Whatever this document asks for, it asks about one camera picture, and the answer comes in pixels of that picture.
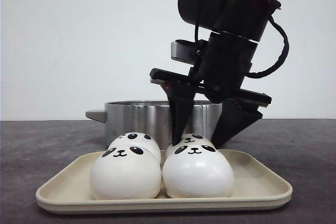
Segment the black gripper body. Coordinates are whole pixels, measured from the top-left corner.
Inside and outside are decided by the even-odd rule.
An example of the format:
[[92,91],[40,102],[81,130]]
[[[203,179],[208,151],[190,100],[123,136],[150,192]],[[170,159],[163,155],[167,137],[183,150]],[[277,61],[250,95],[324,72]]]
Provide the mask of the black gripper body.
[[150,72],[151,81],[190,85],[214,103],[231,99],[267,107],[271,103],[270,96],[240,87],[251,69],[251,60],[258,44],[228,33],[211,33],[207,41],[206,49],[192,65],[188,75],[154,68]]

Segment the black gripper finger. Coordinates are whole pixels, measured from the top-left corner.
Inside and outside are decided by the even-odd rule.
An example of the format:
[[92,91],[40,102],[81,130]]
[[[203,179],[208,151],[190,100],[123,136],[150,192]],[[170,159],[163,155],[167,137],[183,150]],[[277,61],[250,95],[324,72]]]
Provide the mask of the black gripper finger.
[[167,82],[162,85],[165,91],[172,118],[172,145],[181,141],[188,119],[193,111],[195,89],[180,82]]
[[243,101],[225,100],[211,142],[221,147],[233,136],[262,118],[258,105]]

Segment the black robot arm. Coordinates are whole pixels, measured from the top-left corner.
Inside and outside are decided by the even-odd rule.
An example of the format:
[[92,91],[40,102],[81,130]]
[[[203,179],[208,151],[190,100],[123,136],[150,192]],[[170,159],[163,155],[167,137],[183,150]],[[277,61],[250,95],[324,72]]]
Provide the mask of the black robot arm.
[[[258,108],[268,106],[271,97],[241,86],[246,77],[272,74],[287,58],[288,37],[272,16],[280,8],[277,0],[178,0],[181,18],[211,34],[208,40],[195,37],[172,43],[172,58],[191,65],[188,75],[157,68],[150,72],[151,82],[159,84],[169,100],[173,145],[181,141],[197,93],[222,106],[211,138],[216,147],[261,119]],[[284,47],[271,67],[251,72],[251,60],[267,24],[283,37]]]

